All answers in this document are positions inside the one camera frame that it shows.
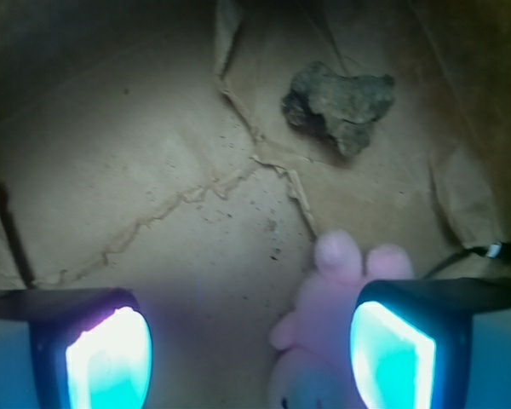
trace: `brown paper surface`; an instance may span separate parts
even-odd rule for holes
[[[329,26],[303,2],[239,4],[242,25],[239,13],[234,26],[217,19],[221,55],[225,43],[232,47],[216,71],[221,91],[249,125],[256,160],[287,173],[316,234],[343,228],[366,250],[403,245],[420,275],[461,245],[502,239],[480,158],[464,146],[470,129],[408,3],[327,2]],[[221,2],[218,10],[227,5],[238,9]],[[395,104],[356,158],[299,134],[281,113],[290,80],[314,60],[341,75],[396,79]]]

